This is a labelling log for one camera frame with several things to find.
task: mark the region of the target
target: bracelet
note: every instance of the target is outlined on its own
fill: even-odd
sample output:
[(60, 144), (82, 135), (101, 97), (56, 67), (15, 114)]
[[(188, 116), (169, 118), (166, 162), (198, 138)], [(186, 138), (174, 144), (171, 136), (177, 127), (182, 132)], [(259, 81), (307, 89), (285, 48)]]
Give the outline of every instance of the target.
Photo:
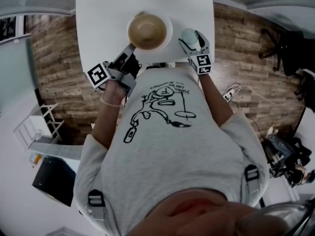
[(99, 100), (101, 101), (101, 103), (104, 103), (107, 106), (111, 106), (111, 107), (114, 107), (114, 108), (120, 108), (120, 105), (111, 104), (109, 101), (104, 100), (103, 98), (100, 98)]

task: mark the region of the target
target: gray t-shirt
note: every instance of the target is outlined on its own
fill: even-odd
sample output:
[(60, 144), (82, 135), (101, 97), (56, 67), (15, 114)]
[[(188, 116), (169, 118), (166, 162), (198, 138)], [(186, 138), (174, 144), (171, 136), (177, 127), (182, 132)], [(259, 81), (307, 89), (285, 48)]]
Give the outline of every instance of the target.
[[(255, 195), (244, 180), (249, 164), (259, 170)], [(264, 152), (245, 115), (237, 112), (218, 127), (203, 92), (180, 68), (149, 69), (137, 78), (108, 151), (87, 136), (75, 198), (81, 212), (109, 233), (108, 225), (104, 229), (87, 212), (87, 195), (97, 174), (106, 209), (121, 235), (161, 200), (188, 188), (214, 189), (229, 201), (254, 206), (269, 177)]]

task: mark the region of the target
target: white cable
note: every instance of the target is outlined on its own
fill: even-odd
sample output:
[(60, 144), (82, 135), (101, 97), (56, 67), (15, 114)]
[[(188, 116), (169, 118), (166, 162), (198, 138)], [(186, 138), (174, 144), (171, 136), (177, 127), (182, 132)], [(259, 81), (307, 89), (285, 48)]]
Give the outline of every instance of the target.
[[(266, 97), (260, 95), (259, 93), (255, 92), (254, 89), (252, 89), (250, 86), (247, 86), (247, 85), (242, 85), (240, 86), (239, 84), (234, 84), (234, 85), (231, 85), (226, 91), (224, 94), (226, 94), (226, 92), (228, 92), (230, 89), (234, 89), (234, 90), (237, 90), (234, 94), (236, 95), (240, 90), (241, 88), (249, 88), (253, 93), (257, 94), (259, 97), (263, 98), (264, 100), (270, 102), (271, 104), (275, 105), (275, 106), (278, 106), (278, 107), (284, 107), (284, 106), (288, 106), (288, 105), (283, 105), (283, 104), (276, 104), (274, 102), (272, 102), (271, 100), (268, 100)], [(301, 104), (295, 104), (295, 105), (289, 105), (289, 106), (297, 106), (297, 107), (303, 107), (303, 108), (306, 108), (304, 105), (301, 105)]]

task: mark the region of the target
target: wood panel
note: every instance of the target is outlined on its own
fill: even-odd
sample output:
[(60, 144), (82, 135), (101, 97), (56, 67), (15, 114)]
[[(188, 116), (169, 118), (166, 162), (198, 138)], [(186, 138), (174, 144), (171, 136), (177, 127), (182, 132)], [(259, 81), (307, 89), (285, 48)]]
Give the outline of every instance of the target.
[[(211, 77), (223, 93), (231, 84), (249, 85), (277, 104), (263, 100), (248, 88), (233, 98), (265, 134), (269, 126), (296, 125), (302, 108), (293, 92), (298, 80), (287, 77), (283, 69), (273, 71), (276, 56), (259, 59), (261, 51), (273, 47), (260, 31), (267, 28), (277, 37), (280, 27), (256, 15), (218, 5), (215, 11), (215, 64)], [(33, 53), (39, 78), (39, 92), (45, 103), (59, 103), (54, 111), (65, 120), (62, 136), (66, 144), (83, 144), (95, 121), (101, 93), (94, 90), (82, 72), (75, 16), (28, 16), (27, 32), (32, 34)], [(231, 103), (233, 110), (237, 106)], [(257, 135), (256, 125), (250, 119)]]

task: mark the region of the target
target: hand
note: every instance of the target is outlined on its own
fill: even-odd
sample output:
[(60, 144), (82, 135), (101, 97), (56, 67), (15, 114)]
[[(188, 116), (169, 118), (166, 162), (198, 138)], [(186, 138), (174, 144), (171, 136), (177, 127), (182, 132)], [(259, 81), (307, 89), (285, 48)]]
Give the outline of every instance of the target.
[(111, 102), (112, 104), (119, 105), (126, 94), (127, 91), (122, 89), (117, 81), (109, 80), (105, 84), (103, 99)]

